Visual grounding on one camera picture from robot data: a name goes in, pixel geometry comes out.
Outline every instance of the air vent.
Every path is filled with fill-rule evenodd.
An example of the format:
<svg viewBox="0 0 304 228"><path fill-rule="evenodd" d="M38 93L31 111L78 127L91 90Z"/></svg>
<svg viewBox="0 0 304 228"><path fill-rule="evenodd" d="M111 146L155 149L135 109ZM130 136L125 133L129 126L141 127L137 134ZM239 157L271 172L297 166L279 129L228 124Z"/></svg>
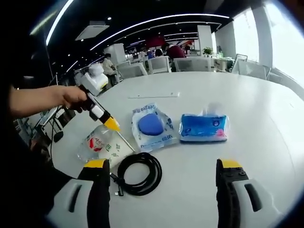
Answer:
<svg viewBox="0 0 304 228"><path fill-rule="evenodd" d="M82 40L96 37L99 33L105 31L109 26L103 21L91 21L75 40Z"/></svg>

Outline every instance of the table surface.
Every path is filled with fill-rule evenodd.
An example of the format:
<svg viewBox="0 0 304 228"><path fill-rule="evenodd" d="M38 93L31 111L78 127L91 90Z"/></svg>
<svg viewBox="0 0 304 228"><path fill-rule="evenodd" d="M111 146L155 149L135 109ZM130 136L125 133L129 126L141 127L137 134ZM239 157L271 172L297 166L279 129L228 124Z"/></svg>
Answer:
<svg viewBox="0 0 304 228"><path fill-rule="evenodd" d="M132 110L152 102L173 120L176 131L183 113L198 114L209 103L220 104L230 122L226 142L179 143L152 152L163 170L152 193L116 197L117 186L111 182L113 228L217 227L218 158L238 161L249 178L258 180L272 194L282 213L289 211L303 189L304 102L287 87L227 73L177 72L126 79L98 100L116 118L122 135L132 145ZM77 177L82 163L75 149L98 124L82 113L64 127L65 136L52 149L56 168ZM145 175L146 168L135 164L125 178L135 183Z"/></svg>

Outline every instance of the yellow tip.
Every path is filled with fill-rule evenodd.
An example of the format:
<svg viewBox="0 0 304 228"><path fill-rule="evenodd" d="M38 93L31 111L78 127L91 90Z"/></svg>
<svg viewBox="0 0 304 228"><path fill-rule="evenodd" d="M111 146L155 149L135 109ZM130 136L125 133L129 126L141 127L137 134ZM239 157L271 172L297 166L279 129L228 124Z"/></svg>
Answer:
<svg viewBox="0 0 304 228"><path fill-rule="evenodd" d="M234 160L226 160L226 159L221 159L223 163L223 168L239 168L242 167L237 161Z"/></svg>
<svg viewBox="0 0 304 228"><path fill-rule="evenodd" d="M104 123L104 125L105 125L107 128L109 128L109 129L111 129L111 130L113 130L113 131L120 131L118 122L117 122L114 118L112 118L112 117L110 117L110 118Z"/></svg>
<svg viewBox="0 0 304 228"><path fill-rule="evenodd" d="M91 161L88 161L87 164L85 164L85 167L88 167L88 168L102 168L103 165L104 165L104 161L105 161L105 158L97 159L97 160L91 160Z"/></svg>

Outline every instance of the human hand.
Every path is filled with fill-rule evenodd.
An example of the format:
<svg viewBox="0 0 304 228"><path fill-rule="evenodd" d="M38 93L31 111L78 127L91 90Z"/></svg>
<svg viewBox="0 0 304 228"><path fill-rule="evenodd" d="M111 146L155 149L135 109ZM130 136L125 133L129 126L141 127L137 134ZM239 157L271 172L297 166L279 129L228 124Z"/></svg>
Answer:
<svg viewBox="0 0 304 228"><path fill-rule="evenodd" d="M86 93L77 86L63 86L62 93L63 105L67 108L78 111L86 110L83 105L87 100Z"/></svg>

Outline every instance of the window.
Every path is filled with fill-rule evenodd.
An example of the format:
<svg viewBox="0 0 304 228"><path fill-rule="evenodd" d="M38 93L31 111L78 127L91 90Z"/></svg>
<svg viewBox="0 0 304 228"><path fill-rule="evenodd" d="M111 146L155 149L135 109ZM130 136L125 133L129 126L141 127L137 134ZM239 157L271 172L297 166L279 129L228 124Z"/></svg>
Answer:
<svg viewBox="0 0 304 228"><path fill-rule="evenodd" d="M217 53L217 41L215 40L215 32L211 34L213 53Z"/></svg>
<svg viewBox="0 0 304 228"><path fill-rule="evenodd" d="M273 3L265 5L270 20L273 67L284 72L304 87L302 70L304 38L290 17Z"/></svg>
<svg viewBox="0 0 304 228"><path fill-rule="evenodd" d="M236 40L236 53L246 55L249 60L258 62L257 27L252 10L247 9L235 16L233 28Z"/></svg>

